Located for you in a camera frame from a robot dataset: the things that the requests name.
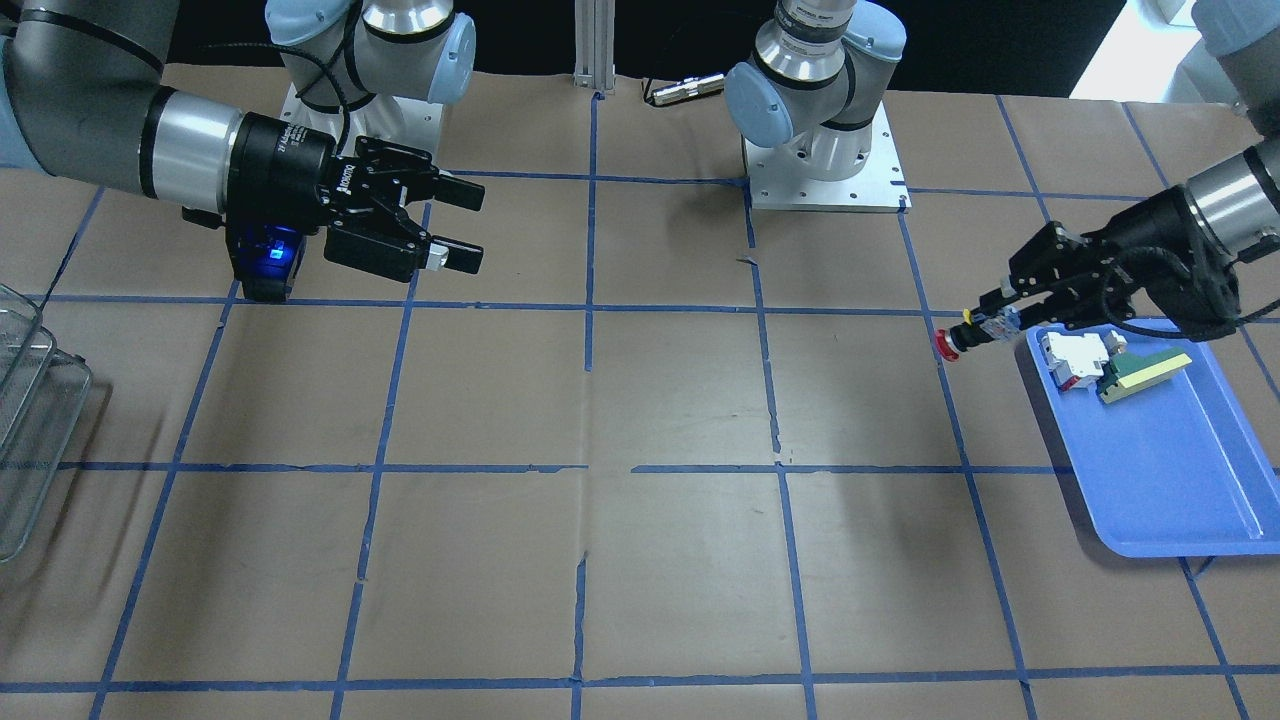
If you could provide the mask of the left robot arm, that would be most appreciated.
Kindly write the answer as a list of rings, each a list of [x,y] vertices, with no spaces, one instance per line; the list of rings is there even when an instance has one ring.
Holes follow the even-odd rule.
[[[1130,331],[1138,291],[1172,322],[1171,340],[1219,340],[1260,319],[1242,311],[1236,266],[1277,251],[1277,4],[1199,1],[1192,15],[1261,141],[1097,231],[1044,224],[1000,286],[936,333],[942,357],[1041,324]],[[863,138],[905,40],[902,22],[874,3],[780,1],[751,56],[727,74],[730,115],[763,149]]]

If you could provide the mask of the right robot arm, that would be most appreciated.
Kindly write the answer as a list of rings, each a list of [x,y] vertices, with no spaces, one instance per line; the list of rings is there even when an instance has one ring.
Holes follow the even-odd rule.
[[[324,258],[406,283],[475,274],[479,246],[410,215],[476,211],[485,190],[440,170],[424,111],[458,102],[476,54],[451,1],[270,1],[266,49],[301,113],[279,119],[163,83],[175,1],[24,1],[3,18],[3,167],[173,202],[224,229],[243,295],[288,299],[310,236]]]

